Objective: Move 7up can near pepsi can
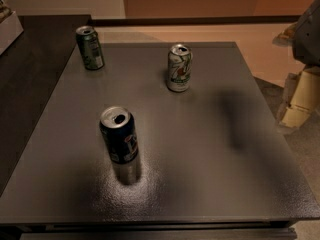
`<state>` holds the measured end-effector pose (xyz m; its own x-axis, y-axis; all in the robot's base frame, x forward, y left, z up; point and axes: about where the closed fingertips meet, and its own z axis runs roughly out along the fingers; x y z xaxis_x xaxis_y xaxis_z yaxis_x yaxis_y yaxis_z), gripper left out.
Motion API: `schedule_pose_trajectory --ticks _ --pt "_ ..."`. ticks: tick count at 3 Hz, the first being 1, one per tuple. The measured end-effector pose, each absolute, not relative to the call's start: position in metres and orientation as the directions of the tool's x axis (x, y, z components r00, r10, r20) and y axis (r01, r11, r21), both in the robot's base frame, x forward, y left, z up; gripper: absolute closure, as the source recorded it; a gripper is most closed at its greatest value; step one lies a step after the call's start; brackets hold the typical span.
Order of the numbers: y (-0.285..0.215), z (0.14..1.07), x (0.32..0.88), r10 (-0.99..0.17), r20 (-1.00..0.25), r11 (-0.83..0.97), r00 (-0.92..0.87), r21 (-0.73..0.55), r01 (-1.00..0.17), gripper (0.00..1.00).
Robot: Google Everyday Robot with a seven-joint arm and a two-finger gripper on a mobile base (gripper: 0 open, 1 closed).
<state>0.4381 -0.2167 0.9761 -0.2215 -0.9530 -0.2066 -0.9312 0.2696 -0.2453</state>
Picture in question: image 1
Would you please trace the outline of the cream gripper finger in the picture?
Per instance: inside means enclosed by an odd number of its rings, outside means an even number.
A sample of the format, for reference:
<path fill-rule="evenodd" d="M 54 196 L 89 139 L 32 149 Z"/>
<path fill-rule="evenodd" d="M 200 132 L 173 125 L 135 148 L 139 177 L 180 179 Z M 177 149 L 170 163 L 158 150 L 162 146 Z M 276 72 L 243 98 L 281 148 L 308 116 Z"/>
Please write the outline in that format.
<path fill-rule="evenodd" d="M 300 128 L 320 105 L 320 67 L 305 67 L 280 123 L 287 128 Z"/>
<path fill-rule="evenodd" d="M 285 80 L 285 85 L 282 93 L 282 100 L 276 115 L 276 120 L 278 124 L 281 123 L 285 115 L 286 109 L 289 106 L 289 103 L 293 97 L 297 84 L 298 84 L 298 75 L 289 73 Z"/>

